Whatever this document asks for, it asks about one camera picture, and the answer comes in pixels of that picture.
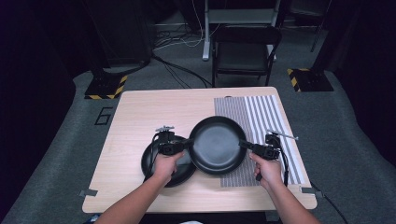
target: wrist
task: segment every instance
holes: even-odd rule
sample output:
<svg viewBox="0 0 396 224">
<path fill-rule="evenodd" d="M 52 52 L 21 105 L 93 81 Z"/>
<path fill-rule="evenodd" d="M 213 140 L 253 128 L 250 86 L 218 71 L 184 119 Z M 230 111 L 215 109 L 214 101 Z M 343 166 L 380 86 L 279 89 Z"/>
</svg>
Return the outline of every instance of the wrist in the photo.
<svg viewBox="0 0 396 224">
<path fill-rule="evenodd" d="M 266 190 L 267 191 L 274 191 L 274 189 L 279 189 L 279 188 L 285 188 L 285 185 L 283 184 L 282 180 L 273 180 L 273 181 L 267 181 L 266 185 Z"/>
<path fill-rule="evenodd" d="M 170 176 L 157 175 L 155 173 L 151 178 L 153 178 L 153 180 L 155 180 L 155 182 L 159 183 L 163 187 L 171 180 Z"/>
</svg>

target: black chair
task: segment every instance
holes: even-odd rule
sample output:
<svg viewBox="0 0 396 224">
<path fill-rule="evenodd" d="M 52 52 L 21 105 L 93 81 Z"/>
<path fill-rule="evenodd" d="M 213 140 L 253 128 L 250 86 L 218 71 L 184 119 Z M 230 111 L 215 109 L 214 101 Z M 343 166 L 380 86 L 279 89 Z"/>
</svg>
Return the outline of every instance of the black chair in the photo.
<svg viewBox="0 0 396 224">
<path fill-rule="evenodd" d="M 282 34 L 272 26 L 222 25 L 212 35 L 212 86 L 218 74 L 267 76 Z"/>
<path fill-rule="evenodd" d="M 305 18 L 308 20 L 318 21 L 319 25 L 316 31 L 314 44 L 311 52 L 314 51 L 318 42 L 320 32 L 325 22 L 326 15 L 329 12 L 332 0 L 287 0 L 289 1 L 289 14 L 294 17 Z"/>
</svg>

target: table leg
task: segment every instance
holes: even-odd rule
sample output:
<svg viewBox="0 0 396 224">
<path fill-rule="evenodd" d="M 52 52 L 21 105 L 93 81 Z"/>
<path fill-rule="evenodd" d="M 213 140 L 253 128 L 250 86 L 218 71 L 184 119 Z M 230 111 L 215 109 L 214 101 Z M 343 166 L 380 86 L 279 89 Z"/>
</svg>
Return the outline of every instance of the table leg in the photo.
<svg viewBox="0 0 396 224">
<path fill-rule="evenodd" d="M 273 14 L 273 18 L 272 18 L 272 21 L 271 21 L 271 25 L 274 26 L 274 27 L 276 26 L 276 18 L 277 18 L 277 13 L 279 12 L 279 6 L 280 6 L 280 0 L 276 0 L 276 5 L 275 5 L 275 8 L 274 8 L 274 14 Z M 274 47 L 272 45 L 268 45 L 267 46 L 268 52 L 271 52 L 271 50 L 273 48 Z"/>
<path fill-rule="evenodd" d="M 202 60 L 209 60 L 209 48 L 210 48 L 210 36 L 209 36 L 209 5 L 208 0 L 205 0 L 205 43 L 204 43 L 204 54 Z"/>
</svg>

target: black and white striped pattern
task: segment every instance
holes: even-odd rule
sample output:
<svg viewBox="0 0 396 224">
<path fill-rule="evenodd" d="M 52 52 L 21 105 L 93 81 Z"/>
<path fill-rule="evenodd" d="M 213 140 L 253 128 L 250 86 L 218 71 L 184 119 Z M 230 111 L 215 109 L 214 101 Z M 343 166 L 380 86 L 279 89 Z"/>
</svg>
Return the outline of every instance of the black and white striped pattern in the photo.
<svg viewBox="0 0 396 224">
<path fill-rule="evenodd" d="M 224 116 L 236 121 L 245 131 L 247 140 L 251 143 L 262 145 L 268 129 L 291 135 L 280 115 L 274 95 L 215 98 L 215 113 L 217 116 Z M 280 136 L 280 140 L 289 159 L 289 183 L 303 184 L 304 176 L 294 153 L 296 148 L 293 148 L 291 144 L 291 141 L 294 140 L 283 136 Z M 221 177 L 221 186 L 258 186 L 259 182 L 253 176 L 254 166 L 254 161 L 251 161 L 247 155 L 240 167 Z"/>
</svg>

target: black frying pan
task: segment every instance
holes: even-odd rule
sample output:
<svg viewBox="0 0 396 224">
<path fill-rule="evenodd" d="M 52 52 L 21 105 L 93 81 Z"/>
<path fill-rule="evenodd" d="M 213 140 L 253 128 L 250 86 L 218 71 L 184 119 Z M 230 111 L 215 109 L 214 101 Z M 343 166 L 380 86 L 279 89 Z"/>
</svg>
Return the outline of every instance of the black frying pan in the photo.
<svg viewBox="0 0 396 224">
<path fill-rule="evenodd" d="M 180 140 L 184 140 L 184 139 L 185 138 L 176 135 L 174 140 L 180 141 Z M 153 151 L 153 158 L 154 158 L 158 152 L 158 140 L 155 140 L 153 142 L 153 150 L 152 151 Z M 146 172 L 149 169 L 150 153 L 151 153 L 151 144 L 148 145 L 148 147 L 146 148 L 146 150 L 142 156 L 141 166 L 142 166 L 142 172 L 144 175 L 146 174 Z M 169 181 L 169 183 L 167 183 L 165 185 L 165 187 L 172 188 L 172 187 L 182 184 L 183 182 L 185 182 L 192 176 L 195 169 L 196 169 L 196 167 L 194 166 L 194 164 L 191 161 L 190 154 L 186 150 L 184 153 L 184 156 L 177 161 L 177 172 L 172 175 L 171 181 Z M 148 174 L 148 177 L 151 177 L 154 174 L 154 171 L 155 171 L 155 165 L 152 167 L 151 173 Z"/>
<path fill-rule="evenodd" d="M 226 175 L 244 160 L 246 149 L 239 140 L 246 140 L 244 130 L 232 119 L 221 116 L 200 121 L 191 131 L 194 145 L 189 148 L 192 162 L 209 175 Z"/>
</svg>

